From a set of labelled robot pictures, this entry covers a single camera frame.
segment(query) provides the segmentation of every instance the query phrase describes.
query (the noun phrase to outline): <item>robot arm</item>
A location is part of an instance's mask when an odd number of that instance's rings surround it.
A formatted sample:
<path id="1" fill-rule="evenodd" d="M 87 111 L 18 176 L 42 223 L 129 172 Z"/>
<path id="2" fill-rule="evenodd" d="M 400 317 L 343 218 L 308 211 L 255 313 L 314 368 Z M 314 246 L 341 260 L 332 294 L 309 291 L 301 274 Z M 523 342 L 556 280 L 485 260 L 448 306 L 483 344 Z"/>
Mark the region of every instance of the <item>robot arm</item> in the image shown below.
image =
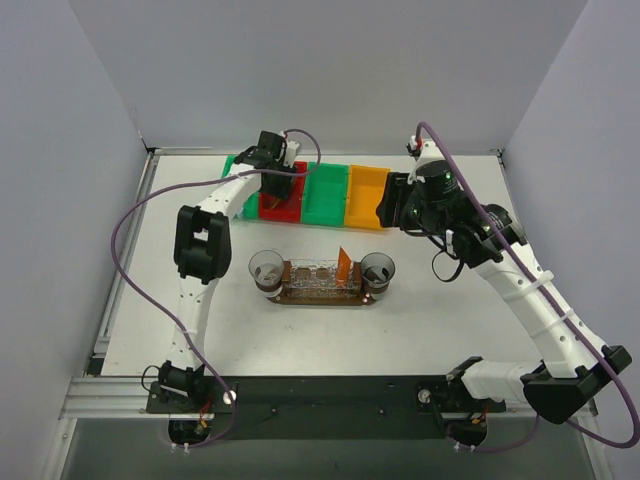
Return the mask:
<path id="1" fill-rule="evenodd" d="M 178 318 L 186 331 L 176 326 L 167 359 L 160 368 L 158 381 L 168 395 L 178 395 L 193 405 L 206 402 L 200 379 L 204 365 L 185 339 L 188 334 L 199 351 L 204 338 L 213 292 L 231 262 L 229 218 L 238 213 L 255 192 L 287 198 L 292 177 L 281 175 L 242 175 L 249 170 L 295 173 L 294 161 L 300 144 L 283 135 L 262 132 L 258 145 L 238 155 L 229 176 L 195 207 L 183 206 L 178 213 L 174 261 L 180 274 Z"/>
<path id="2" fill-rule="evenodd" d="M 544 285 L 572 322 L 620 372 L 631 363 L 624 347 L 609 347 L 570 309 L 543 271 L 520 225 L 499 205 L 484 205 L 508 243 L 533 272 L 531 282 L 478 214 L 442 157 L 412 137 L 407 146 L 416 160 L 410 174 L 390 173 L 378 216 L 383 227 L 399 227 L 431 239 L 443 252 L 484 278 L 509 305 L 536 344 L 542 362 L 498 363 L 474 358 L 455 370 L 475 399 L 528 402 L 543 418 L 563 423 L 606 385 L 610 378 L 596 358 L 571 332 L 538 287 Z"/>

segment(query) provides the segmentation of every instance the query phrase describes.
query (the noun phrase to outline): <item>green tray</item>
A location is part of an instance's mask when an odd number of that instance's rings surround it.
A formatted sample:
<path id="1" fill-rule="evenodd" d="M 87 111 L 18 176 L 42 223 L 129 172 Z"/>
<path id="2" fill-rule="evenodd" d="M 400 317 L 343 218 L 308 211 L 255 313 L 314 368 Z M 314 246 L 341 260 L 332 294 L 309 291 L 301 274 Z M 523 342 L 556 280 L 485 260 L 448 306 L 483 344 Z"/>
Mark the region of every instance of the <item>green tray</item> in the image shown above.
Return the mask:
<path id="1" fill-rule="evenodd" d="M 229 175 L 229 170 L 231 170 L 231 164 L 233 163 L 233 160 L 235 158 L 236 158 L 235 155 L 229 155 L 227 157 L 227 161 L 224 162 L 224 168 L 222 169 L 223 178 Z M 258 218 L 259 200 L 260 200 L 259 192 L 256 192 L 253 195 L 251 195 L 249 199 L 246 202 L 244 202 L 244 206 L 242 207 L 242 210 L 240 210 L 238 212 L 238 215 L 236 216 L 238 218 L 248 218 L 248 219 Z"/>
<path id="2" fill-rule="evenodd" d="M 307 171 L 314 166 L 315 163 L 309 162 Z M 300 221 L 342 227 L 348 185 L 347 165 L 320 164 L 318 170 L 306 178 Z"/>

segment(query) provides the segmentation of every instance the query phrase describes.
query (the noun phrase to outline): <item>white table surface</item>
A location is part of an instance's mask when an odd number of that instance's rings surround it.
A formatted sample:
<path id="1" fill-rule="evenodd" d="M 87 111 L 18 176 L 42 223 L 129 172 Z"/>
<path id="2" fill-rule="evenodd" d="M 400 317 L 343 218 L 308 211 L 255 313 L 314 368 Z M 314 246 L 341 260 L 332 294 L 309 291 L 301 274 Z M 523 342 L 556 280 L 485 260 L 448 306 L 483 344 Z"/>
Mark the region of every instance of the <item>white table surface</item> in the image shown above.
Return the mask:
<path id="1" fill-rule="evenodd" d="M 224 156 L 163 156 L 152 190 L 219 177 L 224 161 Z M 407 156 L 326 156 L 323 161 L 393 171 L 412 166 Z M 496 157 L 456 161 L 481 202 L 513 211 Z M 176 215 L 210 190 L 161 195 L 144 215 L 129 271 L 173 311 L 178 303 Z M 495 361 L 540 358 L 517 319 L 478 275 L 465 268 L 451 284 L 434 277 L 430 264 L 437 250 L 426 239 L 395 229 L 372 233 L 234 219 L 231 242 L 231 267 L 214 294 L 205 342 L 207 358 L 224 375 L 442 374 L 472 355 Z M 260 295 L 247 270 L 260 250 L 276 250 L 285 259 L 335 259 L 339 247 L 356 261 L 375 251 L 394 260 L 396 276 L 383 300 L 350 308 L 275 305 Z M 455 267 L 446 257 L 436 266 L 441 276 Z M 140 375 L 147 365 L 162 364 L 174 328 L 169 318 L 127 286 L 114 322 L 103 375 Z"/>

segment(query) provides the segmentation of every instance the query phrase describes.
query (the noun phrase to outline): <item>gray floor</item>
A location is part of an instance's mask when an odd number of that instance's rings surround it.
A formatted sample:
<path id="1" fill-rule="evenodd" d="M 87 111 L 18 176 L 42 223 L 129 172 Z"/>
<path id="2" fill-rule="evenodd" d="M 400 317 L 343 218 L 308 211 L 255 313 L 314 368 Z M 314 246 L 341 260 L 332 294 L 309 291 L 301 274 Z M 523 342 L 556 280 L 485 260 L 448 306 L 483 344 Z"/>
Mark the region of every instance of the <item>gray floor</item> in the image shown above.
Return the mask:
<path id="1" fill-rule="evenodd" d="M 491 421 L 487 444 L 521 438 L 532 418 Z M 584 442 L 543 422 L 527 446 L 499 455 L 456 453 L 448 440 L 235 441 L 170 452 L 166 421 L 79 420 L 65 473 L 75 479 L 594 479 Z"/>

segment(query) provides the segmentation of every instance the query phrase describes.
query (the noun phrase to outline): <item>white wall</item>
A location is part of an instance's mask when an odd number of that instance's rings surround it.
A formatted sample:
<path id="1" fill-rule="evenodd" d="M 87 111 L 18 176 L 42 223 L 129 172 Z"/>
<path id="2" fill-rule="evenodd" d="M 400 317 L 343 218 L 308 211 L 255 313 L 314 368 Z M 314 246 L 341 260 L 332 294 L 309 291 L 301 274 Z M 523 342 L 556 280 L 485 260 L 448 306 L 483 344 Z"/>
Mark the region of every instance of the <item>white wall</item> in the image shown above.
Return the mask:
<path id="1" fill-rule="evenodd" d="M 640 403 L 640 2 L 591 0 L 506 149 L 506 173 L 541 262 L 576 311 L 636 363 Z M 608 436 L 630 435 L 616 389 L 598 397 Z M 609 449 L 638 478 L 638 449 Z"/>
<path id="2" fill-rule="evenodd" d="M 504 147 L 586 0 L 70 0 L 147 145 L 244 148 L 302 126 L 403 153 L 433 119 Z"/>
<path id="3" fill-rule="evenodd" d="M 39 478 L 146 152 L 65 0 L 0 4 L 0 468 Z"/>

